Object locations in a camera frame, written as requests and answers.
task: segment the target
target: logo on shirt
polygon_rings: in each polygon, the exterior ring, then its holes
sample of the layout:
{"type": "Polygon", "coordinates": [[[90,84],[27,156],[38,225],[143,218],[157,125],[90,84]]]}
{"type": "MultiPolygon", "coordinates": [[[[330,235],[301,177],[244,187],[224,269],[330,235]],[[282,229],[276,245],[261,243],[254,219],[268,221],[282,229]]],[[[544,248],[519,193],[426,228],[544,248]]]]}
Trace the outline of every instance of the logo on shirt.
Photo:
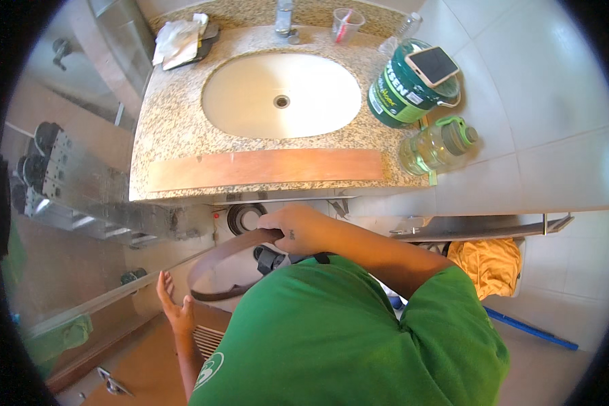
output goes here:
{"type": "Polygon", "coordinates": [[[209,381],[210,378],[217,373],[221,365],[223,365],[223,353],[214,353],[210,358],[205,360],[205,363],[203,363],[203,368],[201,368],[199,378],[196,380],[196,385],[194,385],[194,390],[192,392],[203,386],[205,382],[209,381]]]}

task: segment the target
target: smartphone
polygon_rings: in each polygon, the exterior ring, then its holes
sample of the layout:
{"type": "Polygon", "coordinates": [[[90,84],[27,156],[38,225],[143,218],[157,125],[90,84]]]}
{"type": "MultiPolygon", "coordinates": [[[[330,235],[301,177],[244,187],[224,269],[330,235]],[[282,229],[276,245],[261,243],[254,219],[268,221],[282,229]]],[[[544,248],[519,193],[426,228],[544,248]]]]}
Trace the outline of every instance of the smartphone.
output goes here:
{"type": "Polygon", "coordinates": [[[458,65],[440,47],[409,53],[404,60],[430,88],[439,86],[460,71],[458,65]]]}

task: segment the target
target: yellow cloth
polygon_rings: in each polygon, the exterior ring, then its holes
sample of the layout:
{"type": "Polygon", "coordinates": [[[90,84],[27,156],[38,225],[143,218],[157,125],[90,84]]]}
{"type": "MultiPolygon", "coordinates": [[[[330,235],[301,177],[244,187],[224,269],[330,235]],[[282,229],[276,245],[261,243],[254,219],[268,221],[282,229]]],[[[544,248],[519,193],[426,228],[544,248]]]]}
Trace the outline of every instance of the yellow cloth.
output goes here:
{"type": "Polygon", "coordinates": [[[521,252],[512,239],[454,241],[447,258],[469,275],[480,300],[514,294],[521,252]]]}

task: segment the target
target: sink drain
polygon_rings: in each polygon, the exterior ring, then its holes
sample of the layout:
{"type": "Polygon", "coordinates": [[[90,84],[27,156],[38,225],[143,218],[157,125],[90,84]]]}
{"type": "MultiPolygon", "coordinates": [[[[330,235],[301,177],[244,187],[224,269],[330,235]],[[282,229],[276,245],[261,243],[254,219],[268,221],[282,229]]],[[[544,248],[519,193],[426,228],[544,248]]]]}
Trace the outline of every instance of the sink drain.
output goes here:
{"type": "Polygon", "coordinates": [[[291,99],[283,94],[277,95],[275,96],[275,99],[273,99],[273,105],[278,109],[285,109],[290,103],[291,99]]]}

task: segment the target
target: toothbrush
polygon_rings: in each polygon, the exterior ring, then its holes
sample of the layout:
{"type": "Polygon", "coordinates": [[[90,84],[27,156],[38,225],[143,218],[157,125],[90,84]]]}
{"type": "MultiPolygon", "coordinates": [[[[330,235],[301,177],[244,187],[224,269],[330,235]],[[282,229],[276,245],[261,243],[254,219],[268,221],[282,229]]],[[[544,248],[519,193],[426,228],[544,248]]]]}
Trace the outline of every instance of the toothbrush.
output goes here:
{"type": "Polygon", "coordinates": [[[347,31],[347,21],[349,20],[349,16],[352,15],[352,11],[353,10],[350,8],[347,11],[347,15],[341,20],[341,26],[339,27],[338,34],[336,35],[337,44],[341,42],[343,40],[343,37],[345,36],[345,32],[347,31]]]}

